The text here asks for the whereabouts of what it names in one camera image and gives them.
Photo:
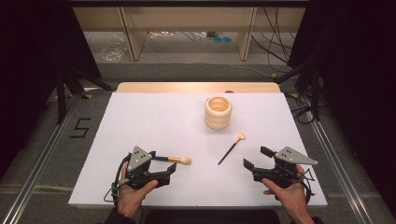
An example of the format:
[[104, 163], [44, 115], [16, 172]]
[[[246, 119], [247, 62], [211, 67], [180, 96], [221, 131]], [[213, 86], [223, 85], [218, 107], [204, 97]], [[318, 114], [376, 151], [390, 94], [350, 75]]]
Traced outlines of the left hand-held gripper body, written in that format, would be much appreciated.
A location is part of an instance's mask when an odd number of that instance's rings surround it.
[[148, 182], [157, 180], [157, 187], [170, 184], [169, 178], [160, 178], [160, 172], [152, 173], [149, 171], [152, 158], [149, 152], [141, 147], [135, 146], [129, 155], [129, 162], [125, 172], [126, 184], [132, 189], [142, 189]]

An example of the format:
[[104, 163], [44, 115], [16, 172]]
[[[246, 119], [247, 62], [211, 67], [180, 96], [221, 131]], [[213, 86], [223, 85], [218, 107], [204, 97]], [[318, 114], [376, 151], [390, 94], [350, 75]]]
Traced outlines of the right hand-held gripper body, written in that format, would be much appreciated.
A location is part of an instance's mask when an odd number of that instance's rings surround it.
[[317, 165], [318, 162], [305, 156], [291, 147], [275, 151], [275, 167], [273, 169], [257, 168], [252, 172], [253, 180], [261, 182], [264, 178], [275, 182], [282, 189], [288, 188], [298, 178], [297, 164]]

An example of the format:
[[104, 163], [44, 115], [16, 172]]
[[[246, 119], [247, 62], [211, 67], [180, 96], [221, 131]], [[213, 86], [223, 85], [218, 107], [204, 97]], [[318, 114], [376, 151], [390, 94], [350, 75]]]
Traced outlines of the black stick with wooden ball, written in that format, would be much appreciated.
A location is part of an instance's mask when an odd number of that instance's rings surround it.
[[237, 138], [235, 139], [235, 141], [233, 142], [233, 144], [230, 146], [230, 148], [227, 150], [227, 152], [223, 155], [223, 157], [220, 159], [220, 161], [218, 162], [218, 165], [221, 165], [222, 162], [227, 158], [227, 156], [233, 151], [234, 147], [241, 141], [241, 140], [245, 140], [246, 139], [246, 135], [244, 133], [239, 133], [237, 135]]

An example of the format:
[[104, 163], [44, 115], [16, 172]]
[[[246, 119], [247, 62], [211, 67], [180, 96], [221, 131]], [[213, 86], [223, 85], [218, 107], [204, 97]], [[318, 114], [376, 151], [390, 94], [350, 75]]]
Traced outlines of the cream ringed brush holder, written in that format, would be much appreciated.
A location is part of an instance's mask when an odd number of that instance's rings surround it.
[[232, 103], [224, 97], [207, 98], [205, 102], [205, 124], [215, 130], [226, 128], [231, 121]]

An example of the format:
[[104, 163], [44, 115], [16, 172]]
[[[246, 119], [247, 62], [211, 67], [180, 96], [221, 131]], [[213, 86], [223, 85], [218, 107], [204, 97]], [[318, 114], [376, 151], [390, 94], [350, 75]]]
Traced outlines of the person's right hand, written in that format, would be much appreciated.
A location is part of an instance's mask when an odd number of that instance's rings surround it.
[[301, 183], [293, 183], [286, 189], [267, 178], [262, 183], [267, 187], [264, 194], [275, 195], [293, 219], [297, 220], [308, 214], [304, 186]]

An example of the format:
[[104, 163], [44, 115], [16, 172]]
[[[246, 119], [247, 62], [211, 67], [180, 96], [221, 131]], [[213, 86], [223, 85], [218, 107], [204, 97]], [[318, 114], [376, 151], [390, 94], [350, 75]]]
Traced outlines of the person's left hand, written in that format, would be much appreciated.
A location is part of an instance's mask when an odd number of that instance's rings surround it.
[[134, 219], [143, 200], [157, 185], [157, 180], [148, 182], [142, 189], [132, 189], [127, 184], [121, 185], [117, 202], [118, 213], [129, 219]]

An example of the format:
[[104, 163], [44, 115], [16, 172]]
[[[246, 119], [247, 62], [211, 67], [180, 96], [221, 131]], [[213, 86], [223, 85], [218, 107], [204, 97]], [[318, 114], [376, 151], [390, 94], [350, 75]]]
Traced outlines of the white table sheet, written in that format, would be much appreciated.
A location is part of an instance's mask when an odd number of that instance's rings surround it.
[[[70, 204], [109, 207], [108, 195], [121, 160], [135, 146], [163, 157], [189, 157], [180, 164], [170, 184], [152, 191], [143, 204], [162, 208], [259, 208], [278, 204], [264, 195], [264, 185], [253, 180], [243, 159], [271, 169], [274, 161], [261, 147], [279, 151], [305, 147], [281, 93], [229, 93], [231, 122], [223, 130], [205, 124], [206, 93], [131, 93], [111, 95], [94, 137]], [[218, 165], [237, 135], [241, 140]]]

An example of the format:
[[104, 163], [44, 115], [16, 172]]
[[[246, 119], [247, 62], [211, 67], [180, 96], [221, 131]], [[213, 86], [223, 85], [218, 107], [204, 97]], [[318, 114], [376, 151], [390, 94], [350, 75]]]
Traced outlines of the black metal stand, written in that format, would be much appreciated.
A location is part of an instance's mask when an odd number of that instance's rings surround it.
[[297, 91], [311, 91], [311, 102], [310, 109], [313, 115], [313, 119], [316, 121], [320, 121], [319, 117], [319, 70], [318, 63], [315, 60], [307, 59], [300, 65], [293, 68], [287, 74], [276, 77], [275, 83], [280, 85], [284, 81], [294, 77], [299, 76], [295, 83], [295, 89]]
[[57, 91], [57, 99], [58, 99], [58, 121], [60, 124], [65, 116], [66, 116], [66, 101], [65, 101], [65, 89], [69, 89], [69, 91], [73, 95], [81, 95], [84, 92], [84, 89], [79, 82], [81, 79], [88, 80], [92, 84], [98, 86], [99, 88], [106, 91], [114, 91], [115, 88], [106, 84], [103, 80], [98, 77], [94, 77], [89, 75], [88, 73], [83, 72], [80, 69], [72, 66], [66, 66], [59, 70], [56, 75], [56, 91]]

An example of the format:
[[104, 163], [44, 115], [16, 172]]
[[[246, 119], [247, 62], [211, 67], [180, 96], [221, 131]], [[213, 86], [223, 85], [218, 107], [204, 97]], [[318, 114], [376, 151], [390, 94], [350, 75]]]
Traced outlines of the black curtain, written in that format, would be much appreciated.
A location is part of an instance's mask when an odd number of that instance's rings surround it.
[[101, 76], [67, 0], [0, 0], [0, 178], [71, 68]]
[[315, 52], [332, 111], [396, 217], [396, 0], [310, 0], [289, 66]]

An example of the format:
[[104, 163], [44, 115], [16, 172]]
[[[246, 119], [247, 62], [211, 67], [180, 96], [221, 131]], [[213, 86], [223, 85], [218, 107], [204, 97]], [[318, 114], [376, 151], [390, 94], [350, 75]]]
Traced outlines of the clear plastic bag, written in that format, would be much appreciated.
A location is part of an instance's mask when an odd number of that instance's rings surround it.
[[125, 40], [119, 35], [114, 35], [102, 49], [101, 58], [110, 63], [118, 63], [126, 52], [127, 45]]

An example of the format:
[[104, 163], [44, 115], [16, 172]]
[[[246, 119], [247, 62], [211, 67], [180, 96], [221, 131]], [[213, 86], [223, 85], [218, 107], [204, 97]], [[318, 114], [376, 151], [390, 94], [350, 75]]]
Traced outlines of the beige wooden shelf unit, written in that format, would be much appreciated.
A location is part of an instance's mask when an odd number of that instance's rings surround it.
[[74, 7], [84, 32], [122, 32], [130, 58], [140, 57], [148, 32], [236, 32], [239, 56], [248, 58], [251, 35], [299, 31], [303, 7]]

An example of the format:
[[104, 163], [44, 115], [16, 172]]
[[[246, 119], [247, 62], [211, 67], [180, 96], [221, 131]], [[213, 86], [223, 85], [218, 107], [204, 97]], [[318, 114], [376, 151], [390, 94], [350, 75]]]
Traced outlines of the aluminium floor rail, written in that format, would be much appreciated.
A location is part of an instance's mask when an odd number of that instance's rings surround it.
[[360, 224], [374, 224], [363, 199], [353, 185], [349, 175], [347, 174], [346, 168], [337, 156], [328, 135], [323, 129], [323, 126], [314, 118], [314, 111], [311, 110], [307, 116], [313, 120], [312, 125], [314, 132], [356, 219]]
[[29, 203], [29, 200], [35, 192], [36, 184], [46, 169], [46, 166], [64, 133], [64, 129], [79, 99], [80, 96], [78, 95], [72, 96], [69, 100], [64, 116], [54, 126], [54, 129], [52, 130], [46, 145], [43, 147], [38, 159], [35, 161], [35, 165], [30, 169], [30, 173], [26, 181], [21, 185], [20, 188], [17, 189], [17, 196], [12, 205], [7, 210], [7, 213], [0, 224], [18, 223], [26, 205]]

